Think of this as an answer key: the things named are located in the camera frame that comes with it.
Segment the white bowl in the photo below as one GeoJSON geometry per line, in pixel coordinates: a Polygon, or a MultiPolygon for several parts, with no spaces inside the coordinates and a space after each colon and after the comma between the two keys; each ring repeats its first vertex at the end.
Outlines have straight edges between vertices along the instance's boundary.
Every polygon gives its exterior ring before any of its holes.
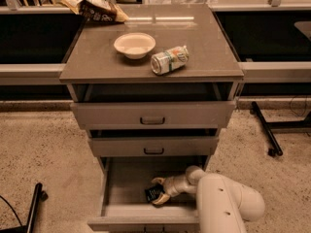
{"type": "Polygon", "coordinates": [[[117,38],[114,47],[130,59],[139,59],[151,51],[156,45],[156,40],[144,33],[130,33],[117,38]]]}

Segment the gray tabletop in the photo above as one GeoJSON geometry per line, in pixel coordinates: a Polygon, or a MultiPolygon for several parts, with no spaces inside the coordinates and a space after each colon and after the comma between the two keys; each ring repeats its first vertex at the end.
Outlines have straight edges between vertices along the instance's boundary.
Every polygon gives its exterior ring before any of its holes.
{"type": "Polygon", "coordinates": [[[126,23],[87,23],[60,80],[63,83],[143,83],[241,79],[241,71],[225,36],[207,5],[125,5],[126,23]],[[114,48],[123,34],[142,32],[155,38],[155,48],[132,60],[114,48]],[[186,66],[164,76],[151,68],[155,53],[187,46],[186,66]]]}

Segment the floor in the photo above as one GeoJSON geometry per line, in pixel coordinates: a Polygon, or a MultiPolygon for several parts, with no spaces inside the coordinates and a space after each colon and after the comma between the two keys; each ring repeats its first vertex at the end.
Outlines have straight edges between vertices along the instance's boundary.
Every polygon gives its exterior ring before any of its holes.
{"type": "MultiPolygon", "coordinates": [[[[268,121],[301,120],[309,99],[258,101],[268,121]]],[[[311,137],[277,134],[284,151],[267,155],[268,142],[249,101],[239,103],[208,170],[258,190],[264,217],[246,222],[248,232],[309,233],[311,218],[311,137]]],[[[68,101],[0,102],[0,195],[26,223],[36,183],[49,199],[40,204],[34,232],[92,232],[89,218],[99,216],[102,171],[69,108],[68,101]]],[[[0,229],[18,226],[0,201],[0,229]]]]}

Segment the cabinet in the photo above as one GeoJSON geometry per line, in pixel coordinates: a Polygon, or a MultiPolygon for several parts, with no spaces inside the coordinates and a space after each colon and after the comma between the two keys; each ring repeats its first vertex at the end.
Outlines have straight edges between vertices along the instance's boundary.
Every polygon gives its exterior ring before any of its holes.
{"type": "Polygon", "coordinates": [[[122,8],[130,17],[125,24],[85,25],[60,77],[104,173],[100,215],[88,225],[94,231],[197,230],[193,196],[156,208],[144,190],[156,176],[206,168],[243,73],[208,6],[122,8]],[[114,41],[128,32],[152,35],[155,49],[139,60],[117,53],[114,41]],[[152,54],[184,45],[187,65],[156,76],[152,54]]]}

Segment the open drawer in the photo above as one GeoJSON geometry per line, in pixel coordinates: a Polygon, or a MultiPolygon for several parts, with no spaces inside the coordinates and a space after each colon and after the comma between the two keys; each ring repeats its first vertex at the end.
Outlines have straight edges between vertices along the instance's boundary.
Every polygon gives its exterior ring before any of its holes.
{"type": "Polygon", "coordinates": [[[110,158],[104,175],[101,216],[88,221],[94,231],[198,230],[195,198],[181,194],[161,207],[147,202],[145,189],[154,177],[184,174],[202,166],[200,156],[110,158]]]}
{"type": "Polygon", "coordinates": [[[94,156],[211,155],[216,129],[94,130],[88,140],[94,156]]]}
{"type": "Polygon", "coordinates": [[[155,103],[74,103],[82,129],[221,128],[234,101],[155,103]]]}

